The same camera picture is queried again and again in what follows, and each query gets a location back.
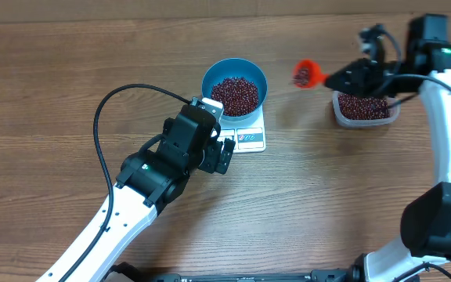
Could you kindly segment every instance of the orange scoop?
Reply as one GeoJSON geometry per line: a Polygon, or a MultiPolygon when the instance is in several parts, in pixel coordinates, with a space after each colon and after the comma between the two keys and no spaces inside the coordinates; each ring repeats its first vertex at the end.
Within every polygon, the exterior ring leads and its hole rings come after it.
{"type": "Polygon", "coordinates": [[[321,68],[319,65],[311,60],[302,60],[298,62],[298,64],[294,68],[294,78],[299,74],[299,70],[302,68],[308,69],[308,83],[307,84],[300,84],[300,82],[295,82],[295,86],[302,88],[302,89],[310,89],[319,83],[325,82],[325,80],[328,78],[328,74],[322,74],[321,68]]]}

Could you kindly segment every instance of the white scale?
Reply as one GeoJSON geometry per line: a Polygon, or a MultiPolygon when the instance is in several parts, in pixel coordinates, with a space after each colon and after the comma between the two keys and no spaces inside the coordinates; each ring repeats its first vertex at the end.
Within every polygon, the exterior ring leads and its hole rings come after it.
{"type": "Polygon", "coordinates": [[[263,107],[242,121],[228,121],[222,117],[220,127],[218,141],[224,141],[225,138],[235,141],[234,153],[254,153],[265,150],[263,107]]]}

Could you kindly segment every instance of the wood grain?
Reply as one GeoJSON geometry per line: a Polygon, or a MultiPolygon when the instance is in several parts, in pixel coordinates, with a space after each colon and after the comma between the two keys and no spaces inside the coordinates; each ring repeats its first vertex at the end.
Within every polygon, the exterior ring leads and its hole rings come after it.
{"type": "MultiPolygon", "coordinates": [[[[300,91],[290,73],[305,57],[325,72],[344,66],[360,56],[357,32],[377,22],[404,45],[414,16],[0,25],[0,281],[41,276],[103,201],[91,134],[106,93],[145,82],[198,96],[207,68],[238,56],[269,80],[267,151],[235,155],[226,175],[196,173],[120,262],[183,274],[290,273],[347,267],[380,248],[432,184],[419,100],[391,126],[347,130],[335,123],[331,92],[300,91]]],[[[111,175],[180,107],[144,90],[110,100],[100,139],[111,175]]]]}
{"type": "Polygon", "coordinates": [[[447,13],[445,0],[0,0],[0,24],[77,20],[447,13]]]}

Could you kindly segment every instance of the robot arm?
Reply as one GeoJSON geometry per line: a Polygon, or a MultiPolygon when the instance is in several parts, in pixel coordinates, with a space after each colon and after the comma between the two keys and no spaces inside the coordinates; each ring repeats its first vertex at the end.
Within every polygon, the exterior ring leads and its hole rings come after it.
{"type": "MultiPolygon", "coordinates": [[[[427,266],[451,262],[451,45],[447,27],[445,16],[426,15],[413,20],[406,59],[398,73],[388,75],[397,62],[385,63],[384,56],[374,51],[370,55],[379,60],[357,60],[325,82],[329,88],[361,97],[416,92],[428,116],[435,155],[435,186],[406,207],[400,237],[359,258],[351,267],[359,277],[353,281],[403,281],[427,266]]],[[[372,27],[364,31],[365,36],[361,34],[365,50],[383,52],[380,40],[370,40],[381,35],[377,33],[380,28],[372,27]]]]}
{"type": "MultiPolygon", "coordinates": [[[[225,174],[234,142],[217,141],[223,106],[211,99],[193,98],[176,119],[164,123],[163,133],[126,158],[114,185],[109,225],[93,249],[66,281],[96,282],[106,276],[123,250],[148,227],[164,207],[182,194],[196,169],[225,174]],[[159,142],[155,152],[149,150],[159,142]]],[[[74,243],[39,282],[57,282],[83,254],[99,232],[108,212],[109,197],[74,243]]]]}

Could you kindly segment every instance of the kidney bean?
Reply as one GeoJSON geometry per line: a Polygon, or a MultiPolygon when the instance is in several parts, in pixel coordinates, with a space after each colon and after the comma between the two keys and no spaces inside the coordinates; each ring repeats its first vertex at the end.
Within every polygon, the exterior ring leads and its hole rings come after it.
{"type": "Polygon", "coordinates": [[[389,118],[388,101],[377,98],[358,98],[347,94],[338,96],[342,115],[352,120],[389,118]]]}
{"type": "Polygon", "coordinates": [[[301,67],[298,69],[297,74],[294,75],[294,84],[299,86],[305,86],[309,83],[309,69],[307,67],[301,67]]]}
{"type": "Polygon", "coordinates": [[[249,114],[258,105],[258,89],[245,78],[226,78],[213,86],[211,98],[224,105],[224,114],[239,117],[249,114]]]}

